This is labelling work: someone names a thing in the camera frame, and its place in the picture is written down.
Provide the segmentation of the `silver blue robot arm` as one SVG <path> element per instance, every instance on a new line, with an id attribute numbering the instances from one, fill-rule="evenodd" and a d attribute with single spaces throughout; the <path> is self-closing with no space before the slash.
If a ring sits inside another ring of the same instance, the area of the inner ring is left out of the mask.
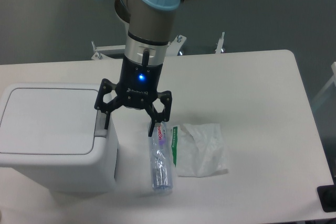
<path id="1" fill-rule="evenodd" d="M 127 24 L 120 79 L 101 81 L 94 107 L 106 115 L 124 106 L 145 110 L 156 125 L 170 119 L 172 94 L 158 92 L 164 58 L 178 7 L 188 0 L 115 0 L 117 16 Z"/>

